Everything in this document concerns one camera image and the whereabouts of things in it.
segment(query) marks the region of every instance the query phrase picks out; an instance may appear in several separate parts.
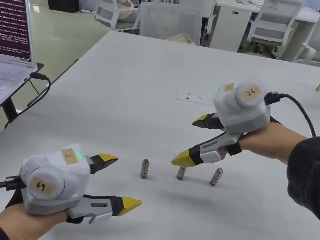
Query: hand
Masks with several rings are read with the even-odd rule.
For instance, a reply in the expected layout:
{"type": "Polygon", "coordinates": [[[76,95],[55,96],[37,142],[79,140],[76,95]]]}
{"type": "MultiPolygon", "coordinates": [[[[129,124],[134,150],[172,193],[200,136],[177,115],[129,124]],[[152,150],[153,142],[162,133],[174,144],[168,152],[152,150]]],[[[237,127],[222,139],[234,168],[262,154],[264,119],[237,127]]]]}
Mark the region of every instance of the hand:
{"type": "Polygon", "coordinates": [[[67,218],[66,212],[48,216],[29,215],[23,204],[17,204],[0,213],[0,227],[10,240],[38,240],[67,218]]]}
{"type": "Polygon", "coordinates": [[[278,159],[288,165],[290,154],[296,145],[306,139],[279,123],[270,123],[264,129],[245,135],[239,140],[239,144],[243,150],[278,159]]]}

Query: white cabinet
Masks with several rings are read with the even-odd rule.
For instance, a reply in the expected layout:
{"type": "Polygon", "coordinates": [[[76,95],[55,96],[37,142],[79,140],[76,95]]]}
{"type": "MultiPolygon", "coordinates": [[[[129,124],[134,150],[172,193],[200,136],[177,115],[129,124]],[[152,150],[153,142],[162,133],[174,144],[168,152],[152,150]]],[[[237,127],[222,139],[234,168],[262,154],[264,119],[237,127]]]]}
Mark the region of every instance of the white cabinet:
{"type": "Polygon", "coordinates": [[[222,7],[210,48],[237,52],[245,35],[251,15],[251,12],[222,7]]]}

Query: wrist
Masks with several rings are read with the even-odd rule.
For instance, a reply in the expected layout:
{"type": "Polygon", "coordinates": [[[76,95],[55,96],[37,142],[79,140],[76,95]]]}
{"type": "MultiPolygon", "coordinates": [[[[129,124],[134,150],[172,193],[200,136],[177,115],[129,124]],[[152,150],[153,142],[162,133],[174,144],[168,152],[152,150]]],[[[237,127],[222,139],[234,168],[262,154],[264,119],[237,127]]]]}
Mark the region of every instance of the wrist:
{"type": "Polygon", "coordinates": [[[284,164],[288,165],[289,158],[295,147],[307,140],[305,136],[295,134],[294,136],[287,139],[283,144],[279,144],[276,150],[276,159],[280,160],[284,164]]]}

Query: coil spring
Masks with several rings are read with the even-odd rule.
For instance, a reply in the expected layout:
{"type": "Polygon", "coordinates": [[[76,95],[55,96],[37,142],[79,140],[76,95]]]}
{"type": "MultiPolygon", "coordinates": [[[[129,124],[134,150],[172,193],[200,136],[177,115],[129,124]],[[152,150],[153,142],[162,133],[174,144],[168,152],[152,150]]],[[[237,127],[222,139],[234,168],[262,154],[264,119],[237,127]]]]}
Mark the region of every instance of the coil spring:
{"type": "Polygon", "coordinates": [[[149,171],[149,160],[145,159],[142,162],[142,167],[141,167],[141,178],[146,179],[148,177],[148,171],[149,171]]]}
{"type": "Polygon", "coordinates": [[[211,181],[210,181],[210,185],[211,185],[212,187],[217,186],[217,183],[218,183],[219,180],[221,179],[222,174],[224,174],[224,170],[223,170],[222,168],[218,168],[218,169],[215,171],[215,173],[214,173],[214,175],[213,175],[213,178],[212,178],[211,181]]]}
{"type": "Polygon", "coordinates": [[[182,179],[184,179],[185,173],[187,171],[187,167],[185,166],[181,166],[179,168],[178,174],[176,175],[176,179],[178,179],[179,181],[181,181],[182,179]]]}

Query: handwritten number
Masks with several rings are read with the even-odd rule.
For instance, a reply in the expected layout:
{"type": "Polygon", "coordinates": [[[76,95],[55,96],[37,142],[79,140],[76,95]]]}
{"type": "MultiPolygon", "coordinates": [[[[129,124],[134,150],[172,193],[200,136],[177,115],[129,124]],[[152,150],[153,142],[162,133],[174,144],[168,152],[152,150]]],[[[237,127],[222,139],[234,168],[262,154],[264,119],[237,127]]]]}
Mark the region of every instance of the handwritten number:
{"type": "Polygon", "coordinates": [[[42,192],[44,192],[46,190],[46,185],[45,184],[42,184],[42,182],[38,182],[38,184],[36,185],[36,187],[39,189],[39,188],[42,188],[42,192]]]}

